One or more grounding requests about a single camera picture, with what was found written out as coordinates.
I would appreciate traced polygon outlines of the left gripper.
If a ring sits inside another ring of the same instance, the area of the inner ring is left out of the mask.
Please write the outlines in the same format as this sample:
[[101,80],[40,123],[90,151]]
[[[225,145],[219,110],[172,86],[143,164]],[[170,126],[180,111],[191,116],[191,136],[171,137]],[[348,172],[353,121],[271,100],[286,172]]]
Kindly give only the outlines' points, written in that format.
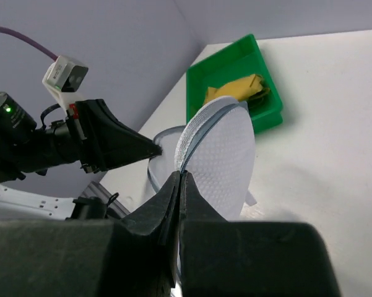
[[44,176],[49,168],[80,160],[86,172],[109,171],[160,156],[153,140],[119,122],[102,99],[76,102],[76,127],[82,131],[80,153],[59,120],[46,128],[6,92],[0,92],[0,183]]

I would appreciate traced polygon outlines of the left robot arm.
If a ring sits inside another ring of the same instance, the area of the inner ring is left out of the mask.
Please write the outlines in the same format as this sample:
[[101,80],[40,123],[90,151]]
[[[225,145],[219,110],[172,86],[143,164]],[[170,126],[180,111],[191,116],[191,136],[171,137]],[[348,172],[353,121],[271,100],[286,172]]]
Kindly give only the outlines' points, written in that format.
[[101,219],[116,196],[59,198],[17,191],[6,181],[79,161],[87,173],[108,171],[159,156],[159,145],[119,122],[102,99],[77,101],[50,127],[0,92],[0,218]]

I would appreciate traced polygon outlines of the yellow bra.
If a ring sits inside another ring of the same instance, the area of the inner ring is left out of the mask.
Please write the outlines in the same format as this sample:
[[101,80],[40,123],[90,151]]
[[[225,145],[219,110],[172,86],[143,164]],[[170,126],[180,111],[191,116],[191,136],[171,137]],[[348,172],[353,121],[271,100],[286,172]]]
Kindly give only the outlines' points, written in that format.
[[264,86],[263,77],[251,74],[228,82],[220,88],[208,87],[203,105],[224,96],[233,97],[239,102],[253,101],[266,96],[269,92],[270,88]]

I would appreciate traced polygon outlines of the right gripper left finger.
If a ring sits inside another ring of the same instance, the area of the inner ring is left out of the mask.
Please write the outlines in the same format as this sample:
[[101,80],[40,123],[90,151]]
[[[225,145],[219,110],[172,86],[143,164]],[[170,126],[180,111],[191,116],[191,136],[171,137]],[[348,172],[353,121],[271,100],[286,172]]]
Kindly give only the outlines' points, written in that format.
[[180,181],[121,220],[1,221],[0,296],[169,296]]

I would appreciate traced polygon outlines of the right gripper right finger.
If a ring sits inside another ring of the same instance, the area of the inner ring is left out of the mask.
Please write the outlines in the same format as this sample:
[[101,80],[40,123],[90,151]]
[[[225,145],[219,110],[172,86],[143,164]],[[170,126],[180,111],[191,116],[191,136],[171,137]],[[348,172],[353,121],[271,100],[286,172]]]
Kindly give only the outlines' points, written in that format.
[[184,296],[340,296],[326,245],[297,222],[228,222],[181,176]]

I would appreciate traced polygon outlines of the white mesh laundry bag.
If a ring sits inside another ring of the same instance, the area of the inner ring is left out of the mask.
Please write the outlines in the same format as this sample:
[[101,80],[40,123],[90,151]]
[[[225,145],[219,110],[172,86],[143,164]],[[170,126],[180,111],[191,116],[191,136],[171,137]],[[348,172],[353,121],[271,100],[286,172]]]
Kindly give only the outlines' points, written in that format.
[[180,174],[176,273],[180,283],[204,286],[231,270],[232,239],[251,197],[254,129],[245,103],[224,96],[205,105],[184,126],[154,137],[162,154],[149,161],[145,198]]

